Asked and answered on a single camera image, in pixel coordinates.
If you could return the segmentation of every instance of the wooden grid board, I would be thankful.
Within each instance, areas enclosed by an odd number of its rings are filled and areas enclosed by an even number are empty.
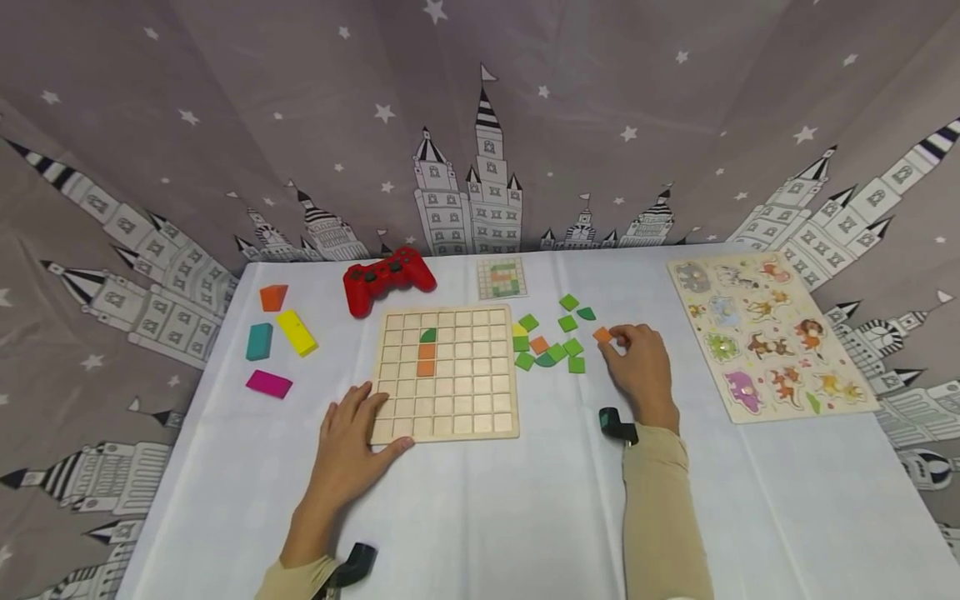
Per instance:
[[[526,296],[523,261],[519,256],[481,258],[477,260],[477,284],[480,300]]]
[[[387,312],[371,444],[519,436],[512,322],[501,304]]]
[[[674,260],[667,268],[733,422],[879,410],[781,253]]]

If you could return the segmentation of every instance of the wooden block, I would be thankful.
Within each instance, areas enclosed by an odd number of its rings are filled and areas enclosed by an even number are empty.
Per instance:
[[[251,390],[266,394],[267,396],[278,397],[281,400],[287,396],[287,392],[290,391],[293,385],[294,382],[289,379],[274,375],[271,372],[261,371],[260,369],[254,371],[250,379],[247,380],[247,387]]]
[[[273,337],[273,325],[269,323],[251,325],[250,333],[247,335],[247,360],[270,358],[270,343]]]
[[[276,322],[300,356],[306,356],[317,349],[317,342],[293,310],[284,310],[276,315]]]
[[[268,285],[260,288],[260,304],[263,311],[268,313],[279,312],[283,307],[283,299],[287,297],[287,286]]]

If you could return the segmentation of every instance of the teal wooden block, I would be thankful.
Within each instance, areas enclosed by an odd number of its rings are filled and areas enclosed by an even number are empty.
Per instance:
[[[247,336],[247,360],[270,358],[270,343],[273,338],[273,325],[269,323],[251,325],[250,334]]]

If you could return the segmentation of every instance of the orange wooden block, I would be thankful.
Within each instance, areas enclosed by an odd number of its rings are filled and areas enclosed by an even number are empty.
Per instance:
[[[607,330],[606,327],[600,327],[599,329],[593,332],[593,338],[596,339],[596,341],[600,342],[601,344],[607,344],[610,342],[610,340],[613,339],[613,336],[611,336],[610,332]]]
[[[417,377],[432,377],[434,362],[432,360],[421,360],[417,363]]]
[[[283,299],[287,296],[287,286],[268,285],[260,288],[260,304],[263,305],[264,312],[279,312],[283,307]]]
[[[546,340],[544,340],[543,336],[541,335],[536,340],[530,340],[530,348],[532,348],[537,354],[543,354],[550,349],[550,345],[546,343]]]

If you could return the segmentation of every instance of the game controller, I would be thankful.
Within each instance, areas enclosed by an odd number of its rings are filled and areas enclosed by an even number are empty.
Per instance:
[[[387,288],[410,285],[422,292],[432,292],[437,287],[437,280],[427,269],[420,253],[409,246],[401,246],[391,256],[371,265],[353,265],[344,274],[347,306],[357,319],[370,314],[373,300],[383,295]]]

